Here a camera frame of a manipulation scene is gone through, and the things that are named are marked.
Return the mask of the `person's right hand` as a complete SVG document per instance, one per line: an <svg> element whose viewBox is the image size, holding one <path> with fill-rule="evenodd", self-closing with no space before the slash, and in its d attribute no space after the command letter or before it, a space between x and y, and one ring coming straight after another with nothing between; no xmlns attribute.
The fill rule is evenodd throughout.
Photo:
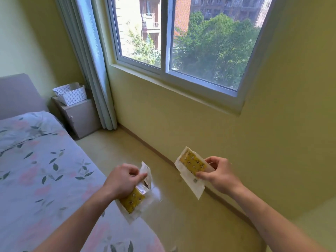
<svg viewBox="0 0 336 252"><path fill-rule="evenodd" d="M205 161L215 169L215 171L211 172L212 181L210 184L216 190L233 198L238 192L244 189L242 182L231 170L228 159L210 156Z"/></svg>

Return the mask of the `person's left hand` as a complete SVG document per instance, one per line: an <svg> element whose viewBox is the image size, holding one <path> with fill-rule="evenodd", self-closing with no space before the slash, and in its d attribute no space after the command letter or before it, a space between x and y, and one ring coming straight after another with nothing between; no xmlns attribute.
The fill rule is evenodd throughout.
<svg viewBox="0 0 336 252"><path fill-rule="evenodd" d="M135 189L130 181L131 175L137 175L138 173L141 172L135 165L124 163L115 167L101 188L104 196L109 202L112 202L130 195Z"/></svg>

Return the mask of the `yellow patterned packet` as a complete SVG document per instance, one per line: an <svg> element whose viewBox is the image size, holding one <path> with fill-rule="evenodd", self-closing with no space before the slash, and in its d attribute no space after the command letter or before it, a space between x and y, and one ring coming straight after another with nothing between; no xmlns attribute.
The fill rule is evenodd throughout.
<svg viewBox="0 0 336 252"><path fill-rule="evenodd" d="M132 224L151 204L161 199L160 192L157 191L153 182L150 167L141 162L139 173L146 173L147 177L134 188L130 195L116 201L116 205L128 224Z"/></svg>
<svg viewBox="0 0 336 252"><path fill-rule="evenodd" d="M174 165L180 172L181 177L199 200L205 190L203 180L196 177L197 172L213 172L211 167L199 154L186 147L176 159Z"/></svg>

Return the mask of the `person's left forearm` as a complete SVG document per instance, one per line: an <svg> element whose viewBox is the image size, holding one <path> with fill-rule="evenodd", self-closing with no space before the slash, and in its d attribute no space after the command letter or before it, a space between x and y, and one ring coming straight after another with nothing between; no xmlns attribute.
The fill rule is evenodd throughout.
<svg viewBox="0 0 336 252"><path fill-rule="evenodd" d="M115 186L104 185L33 252L80 252L116 191Z"/></svg>

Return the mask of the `person's right forearm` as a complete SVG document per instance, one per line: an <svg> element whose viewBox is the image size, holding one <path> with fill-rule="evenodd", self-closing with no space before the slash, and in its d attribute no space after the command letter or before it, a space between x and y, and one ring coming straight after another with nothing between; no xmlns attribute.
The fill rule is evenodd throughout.
<svg viewBox="0 0 336 252"><path fill-rule="evenodd" d="M244 210L272 252L329 252L239 183L228 195Z"/></svg>

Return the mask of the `grey wooden nightstand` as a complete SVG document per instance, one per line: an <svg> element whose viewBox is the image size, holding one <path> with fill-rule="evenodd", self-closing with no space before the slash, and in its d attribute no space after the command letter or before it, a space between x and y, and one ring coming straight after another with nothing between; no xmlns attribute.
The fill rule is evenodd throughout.
<svg viewBox="0 0 336 252"><path fill-rule="evenodd" d="M61 112L66 125L71 129L73 136L77 140L102 129L93 99L88 98L70 106L65 106L56 96L52 97L52 101Z"/></svg>

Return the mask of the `floral grey bed cover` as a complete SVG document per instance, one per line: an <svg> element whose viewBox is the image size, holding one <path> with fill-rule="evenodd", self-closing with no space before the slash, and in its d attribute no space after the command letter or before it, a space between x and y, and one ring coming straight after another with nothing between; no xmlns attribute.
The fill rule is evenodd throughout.
<svg viewBox="0 0 336 252"><path fill-rule="evenodd" d="M66 131L0 153L0 252L32 252L106 180ZM143 221L128 224L116 203L81 252L165 252Z"/></svg>

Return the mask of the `white perforated plastic basket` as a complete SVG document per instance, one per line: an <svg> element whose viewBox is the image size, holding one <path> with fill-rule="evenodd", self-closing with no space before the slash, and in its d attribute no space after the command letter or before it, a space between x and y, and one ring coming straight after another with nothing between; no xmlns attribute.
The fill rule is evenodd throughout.
<svg viewBox="0 0 336 252"><path fill-rule="evenodd" d="M53 89L58 101L71 106L87 99L85 86L78 82L66 84Z"/></svg>

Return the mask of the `floral grey pillow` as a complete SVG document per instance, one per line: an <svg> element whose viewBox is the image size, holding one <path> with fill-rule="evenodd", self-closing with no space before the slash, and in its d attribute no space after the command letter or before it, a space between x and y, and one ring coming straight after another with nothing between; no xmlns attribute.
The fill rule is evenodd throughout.
<svg viewBox="0 0 336 252"><path fill-rule="evenodd" d="M29 112L0 120L0 153L44 135L65 131L61 122L47 111Z"/></svg>

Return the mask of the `pale blue curtain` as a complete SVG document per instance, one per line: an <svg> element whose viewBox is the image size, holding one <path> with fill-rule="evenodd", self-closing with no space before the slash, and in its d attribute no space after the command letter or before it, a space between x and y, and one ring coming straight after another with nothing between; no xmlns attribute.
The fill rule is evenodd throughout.
<svg viewBox="0 0 336 252"><path fill-rule="evenodd" d="M55 0L102 127L117 129L110 81L91 0Z"/></svg>

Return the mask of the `green trees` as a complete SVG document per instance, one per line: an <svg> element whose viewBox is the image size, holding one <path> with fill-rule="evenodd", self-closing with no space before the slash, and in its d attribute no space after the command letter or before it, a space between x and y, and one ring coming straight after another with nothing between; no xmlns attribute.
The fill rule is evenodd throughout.
<svg viewBox="0 0 336 252"><path fill-rule="evenodd" d="M175 28L170 68L237 90L260 30L250 19L234 21L220 13L205 20L193 12L187 31Z"/></svg>

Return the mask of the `grey padded headboard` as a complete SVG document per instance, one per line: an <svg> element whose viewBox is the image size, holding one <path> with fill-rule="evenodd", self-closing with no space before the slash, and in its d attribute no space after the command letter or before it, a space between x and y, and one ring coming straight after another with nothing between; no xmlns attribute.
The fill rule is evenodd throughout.
<svg viewBox="0 0 336 252"><path fill-rule="evenodd" d="M0 121L39 111L50 112L27 74L0 77Z"/></svg>

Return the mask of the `brick apartment building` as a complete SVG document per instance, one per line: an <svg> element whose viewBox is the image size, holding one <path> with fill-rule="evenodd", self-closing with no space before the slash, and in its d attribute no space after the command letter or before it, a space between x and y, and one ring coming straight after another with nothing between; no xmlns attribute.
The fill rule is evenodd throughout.
<svg viewBox="0 0 336 252"><path fill-rule="evenodd" d="M219 14L233 20L249 19L261 28L272 0L175 0L174 26L182 32L189 28L192 13L201 12L205 20ZM120 37L120 55L135 59L135 46L130 32L143 41L153 41L155 51L161 50L162 0L113 0Z"/></svg>

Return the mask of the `white sliding window frame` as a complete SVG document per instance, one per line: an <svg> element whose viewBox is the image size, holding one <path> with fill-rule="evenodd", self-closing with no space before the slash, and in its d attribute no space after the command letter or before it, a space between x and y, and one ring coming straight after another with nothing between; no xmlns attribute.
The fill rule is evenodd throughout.
<svg viewBox="0 0 336 252"><path fill-rule="evenodd" d="M113 0L106 0L108 17L111 23L111 32L113 36L113 44L115 47L116 60L119 63L124 63L134 67L140 71L152 73L155 76L160 76L162 79L181 86L186 89L197 91L200 87L205 87L207 91L214 91L229 95L229 97L241 97L246 91L246 85L249 83L250 77L253 75L253 59L256 59L256 52L258 51L259 41L262 37L264 24L267 23L269 13L272 10L275 0L272 0L264 23L261 27L259 36L255 43L254 49L248 61L247 67L239 84L237 90L224 87L222 85L214 84L197 77L193 77L184 73L177 72L170 68L171 51L173 47L173 39L177 36L175 33L174 21L175 21L175 0L162 0L162 19L161 19L161 50L155 51L153 41L149 38L147 41L143 41L139 35L129 33L131 36L132 45L135 46L135 59L131 59L120 55L120 37L117 25L117 17L115 15L115 7Z"/></svg>

